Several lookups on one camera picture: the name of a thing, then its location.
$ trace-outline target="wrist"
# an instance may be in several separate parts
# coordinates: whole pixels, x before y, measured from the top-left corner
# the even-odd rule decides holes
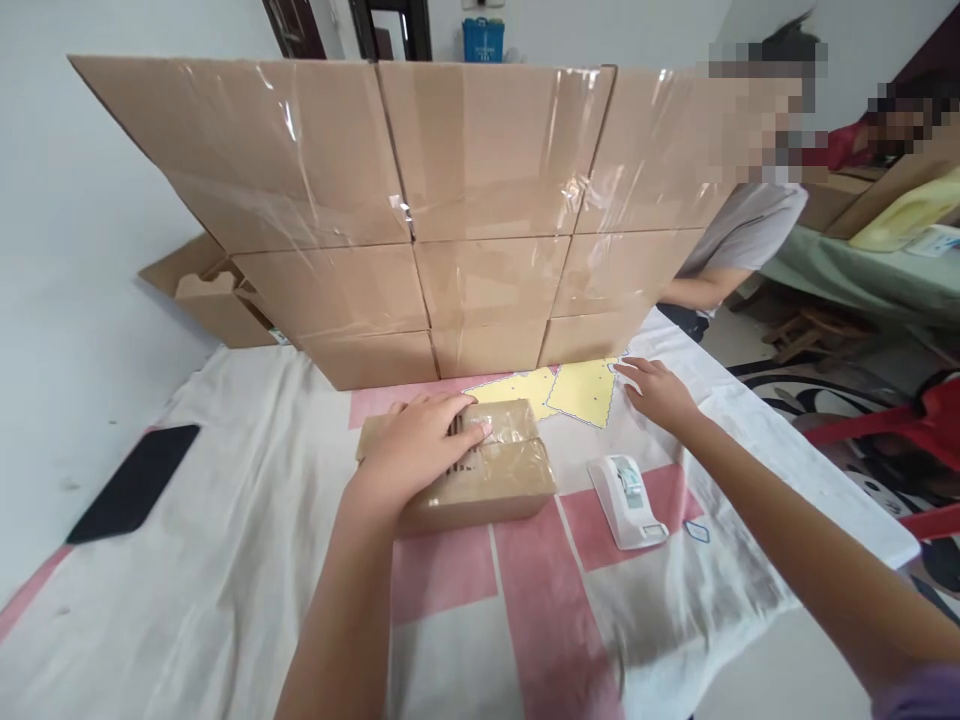
[[[700,412],[700,410],[696,410],[679,418],[673,427],[664,428],[664,430],[677,438],[682,444],[687,445],[688,441],[699,437],[713,424],[713,420]]]
[[[360,466],[343,491],[340,507],[357,517],[369,517],[383,522],[396,523],[407,502],[391,491],[376,473]]]

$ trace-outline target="open cardboard box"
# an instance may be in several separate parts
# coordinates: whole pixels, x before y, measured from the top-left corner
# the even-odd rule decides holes
[[[341,390],[621,351],[800,90],[615,67],[70,60]]]
[[[823,183],[804,183],[810,198],[797,221],[828,237],[849,240],[894,200],[960,165],[960,119],[946,115],[931,138],[887,170],[844,168]]]
[[[357,462],[376,449],[390,418],[366,419]],[[529,400],[469,405],[454,418],[450,433],[483,422],[492,426],[490,435],[403,509],[397,527],[401,537],[522,520],[540,512],[556,494]]]
[[[173,298],[208,333],[229,348],[285,345],[263,300],[217,242],[204,233],[145,267],[140,277]]]

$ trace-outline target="black hair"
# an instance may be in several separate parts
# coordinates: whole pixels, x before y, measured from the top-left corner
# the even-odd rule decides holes
[[[784,23],[760,44],[751,44],[750,60],[812,63],[817,59],[820,38],[803,29],[812,10]]]
[[[960,82],[955,74],[943,69],[928,70],[916,77],[887,86],[887,95],[871,101],[870,121],[895,110],[923,111],[927,123],[940,125],[944,113],[957,110],[960,101]]]

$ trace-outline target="floor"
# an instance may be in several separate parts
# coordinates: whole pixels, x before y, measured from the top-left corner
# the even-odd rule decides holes
[[[760,338],[768,325],[726,307],[717,311],[702,347],[724,367],[773,357]],[[870,717],[870,702],[843,657],[805,609],[773,627],[714,680],[697,720]]]

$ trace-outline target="green cloth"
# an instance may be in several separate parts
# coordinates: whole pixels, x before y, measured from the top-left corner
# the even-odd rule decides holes
[[[798,225],[760,273],[881,317],[960,326],[960,250],[941,258],[867,252]]]

